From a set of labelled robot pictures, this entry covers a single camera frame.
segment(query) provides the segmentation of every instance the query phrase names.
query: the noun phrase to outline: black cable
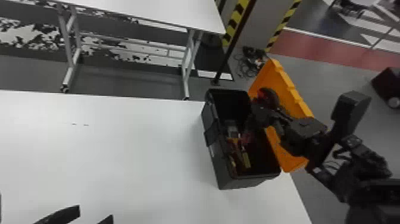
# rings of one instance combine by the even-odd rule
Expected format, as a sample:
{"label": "black cable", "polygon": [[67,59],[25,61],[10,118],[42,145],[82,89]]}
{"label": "black cable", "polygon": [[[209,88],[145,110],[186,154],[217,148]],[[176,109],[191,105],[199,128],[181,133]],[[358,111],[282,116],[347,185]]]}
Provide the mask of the black cable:
{"label": "black cable", "polygon": [[253,78],[257,76],[259,70],[256,68],[250,68],[248,66],[248,59],[243,54],[236,54],[233,59],[237,61],[235,73],[241,78]]}

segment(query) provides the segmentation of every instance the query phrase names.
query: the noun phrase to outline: white table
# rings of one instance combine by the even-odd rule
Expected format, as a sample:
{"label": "white table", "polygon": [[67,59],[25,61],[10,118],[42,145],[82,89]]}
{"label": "white table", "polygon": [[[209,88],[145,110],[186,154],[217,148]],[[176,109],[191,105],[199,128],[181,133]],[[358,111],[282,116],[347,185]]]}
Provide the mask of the white table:
{"label": "white table", "polygon": [[290,175],[220,191],[203,102],[0,91],[2,223],[307,223]]}
{"label": "white table", "polygon": [[[76,71],[77,61],[82,51],[76,7],[94,8],[100,11],[117,13],[188,29],[189,37],[186,49],[184,50],[185,54],[182,59],[181,67],[183,90],[185,93],[184,99],[189,99],[190,97],[188,87],[189,76],[203,33],[225,34],[225,28],[214,0],[65,0],[55,2],[58,3],[58,19],[60,21],[62,36],[64,40],[66,40],[65,51],[68,60],[68,70],[61,85],[61,90],[63,92],[68,92],[70,89],[70,83]],[[68,5],[71,11],[71,17],[67,21],[63,17],[63,11],[65,10],[63,5]],[[73,53],[68,38],[72,30],[74,30],[76,37],[77,48],[75,53]],[[143,42],[126,41],[125,39],[111,39],[113,41],[155,46],[152,44],[143,44]],[[174,46],[167,46],[164,48],[167,50],[179,51],[179,48]]]}

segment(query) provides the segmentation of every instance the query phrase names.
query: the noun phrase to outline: black object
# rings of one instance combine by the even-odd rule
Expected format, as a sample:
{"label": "black object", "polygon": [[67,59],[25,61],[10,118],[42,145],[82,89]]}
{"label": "black object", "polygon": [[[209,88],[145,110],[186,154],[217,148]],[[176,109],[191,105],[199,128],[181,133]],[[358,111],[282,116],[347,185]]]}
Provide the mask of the black object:
{"label": "black object", "polygon": [[103,221],[99,222],[98,224],[114,224],[114,216],[109,215]]}
{"label": "black object", "polygon": [[[79,206],[71,206],[65,209],[56,211],[55,213],[49,214],[43,219],[35,222],[34,224],[68,224],[80,217]],[[114,218],[109,215],[98,224],[114,224]]]}
{"label": "black object", "polygon": [[248,150],[251,169],[242,175],[234,174],[228,153],[225,121],[234,120],[239,132],[243,132],[251,113],[251,102],[245,91],[210,89],[205,95],[205,106],[201,113],[204,136],[210,150],[212,164],[220,189],[235,189],[256,186],[280,173],[280,166],[263,129],[255,129],[256,141]]}
{"label": "black object", "polygon": [[245,25],[247,23],[247,20],[250,17],[250,14],[253,11],[253,8],[254,8],[254,5],[255,5],[256,2],[257,2],[257,0],[250,0],[249,1],[248,5],[247,5],[247,8],[246,8],[246,10],[245,10],[245,12],[243,14],[243,17],[242,17],[242,19],[241,19],[241,21],[240,21],[240,23],[239,23],[239,25],[237,27],[235,35],[233,36],[232,41],[231,41],[231,43],[230,43],[230,45],[228,47],[228,50],[226,51],[226,54],[225,54],[224,60],[222,61],[220,69],[218,70],[215,78],[213,78],[211,80],[211,84],[212,85],[214,85],[214,86],[219,86],[220,85],[220,78],[221,78],[222,72],[223,72],[223,70],[225,68],[225,65],[228,63],[228,60],[229,60],[230,56],[232,55],[232,52],[233,52],[233,50],[234,50],[234,48],[236,46],[236,43],[239,40],[240,34],[242,33],[243,28],[245,27]]}
{"label": "black object", "polygon": [[398,206],[352,206],[346,224],[398,224],[399,214]]}
{"label": "black object", "polygon": [[400,68],[386,68],[372,80],[371,84],[385,101],[392,97],[400,98]]}
{"label": "black object", "polygon": [[342,8],[341,12],[345,15],[349,15],[351,12],[355,12],[357,14],[357,18],[363,16],[364,11],[369,8],[368,6],[356,4],[350,0],[334,0],[329,5],[329,8],[334,5],[340,5],[340,7]]}

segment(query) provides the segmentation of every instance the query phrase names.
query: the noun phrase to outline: toolbox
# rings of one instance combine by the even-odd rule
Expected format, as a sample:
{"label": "toolbox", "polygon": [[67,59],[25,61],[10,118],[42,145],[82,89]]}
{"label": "toolbox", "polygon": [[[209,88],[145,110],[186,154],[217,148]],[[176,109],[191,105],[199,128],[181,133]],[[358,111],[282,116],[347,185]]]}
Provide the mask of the toolbox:
{"label": "toolbox", "polygon": [[264,129],[254,130],[252,141],[241,143],[250,113],[245,91],[210,89],[205,95],[204,137],[220,189],[257,186],[281,172]]}

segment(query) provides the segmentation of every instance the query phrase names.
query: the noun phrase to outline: white floor marking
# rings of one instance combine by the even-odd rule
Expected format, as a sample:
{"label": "white floor marking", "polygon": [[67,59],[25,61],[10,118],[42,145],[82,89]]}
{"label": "white floor marking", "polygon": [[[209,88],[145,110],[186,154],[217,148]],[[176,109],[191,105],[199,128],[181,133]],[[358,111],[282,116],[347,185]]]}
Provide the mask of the white floor marking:
{"label": "white floor marking", "polygon": [[400,32],[398,30],[396,30],[396,29],[392,30],[389,34],[391,36],[397,36],[397,37],[400,38]]}
{"label": "white floor marking", "polygon": [[367,17],[371,17],[371,18],[376,18],[377,20],[384,21],[384,19],[382,19],[378,14],[376,14],[376,13],[370,11],[370,10],[365,10],[365,11],[364,11],[364,14],[362,15],[362,17],[363,17],[363,16],[367,16]]}
{"label": "white floor marking", "polygon": [[[199,74],[199,77],[207,77],[207,78],[211,78],[211,79],[212,79],[213,77],[215,77],[215,75],[217,74],[216,71],[203,71],[203,70],[198,70],[197,72],[198,72],[198,74]],[[224,80],[233,80],[233,79],[232,79],[232,75],[229,74],[229,73],[222,73],[221,79],[224,79]]]}
{"label": "white floor marking", "polygon": [[345,16],[342,14],[338,14],[340,17],[342,17],[346,22],[348,22],[350,25],[353,26],[357,26],[357,27],[361,27],[364,29],[368,29],[368,30],[374,30],[380,33],[386,33],[390,27],[389,26],[385,26],[382,24],[378,24],[378,23],[373,23],[367,20],[363,20],[362,18],[355,18],[355,17],[350,17],[350,16]]}
{"label": "white floor marking", "polygon": [[353,42],[353,41],[347,41],[347,40],[343,40],[343,39],[339,39],[339,38],[333,38],[331,36],[326,36],[326,35],[321,35],[318,33],[311,33],[308,31],[304,31],[304,30],[299,30],[299,29],[295,29],[295,28],[290,28],[290,27],[285,27],[285,30],[288,31],[292,31],[292,32],[296,32],[296,33],[302,33],[302,34],[306,34],[306,35],[310,35],[310,36],[315,36],[317,38],[324,38],[324,39],[328,39],[331,41],[336,41],[336,42],[340,42],[340,43],[347,43],[347,44],[351,44],[351,45],[355,45],[355,46],[360,46],[363,48],[369,48],[369,45],[366,44],[362,44],[362,43],[357,43],[357,42]]}
{"label": "white floor marking", "polygon": [[378,3],[374,3],[373,6],[380,10],[381,12],[385,13],[388,17],[390,17],[392,20],[395,20],[396,22],[400,21],[400,18],[391,13],[389,10],[385,9],[383,6],[378,5]]}
{"label": "white floor marking", "polygon": [[[369,36],[369,35],[365,35],[362,34],[361,36],[363,36],[367,41],[369,41],[371,44],[375,43],[378,38],[374,37],[374,36]],[[400,43],[396,43],[393,41],[388,41],[388,40],[382,40],[380,41],[376,46],[376,49],[384,49],[386,51],[391,51],[391,52],[395,52],[395,53],[400,53]]]}

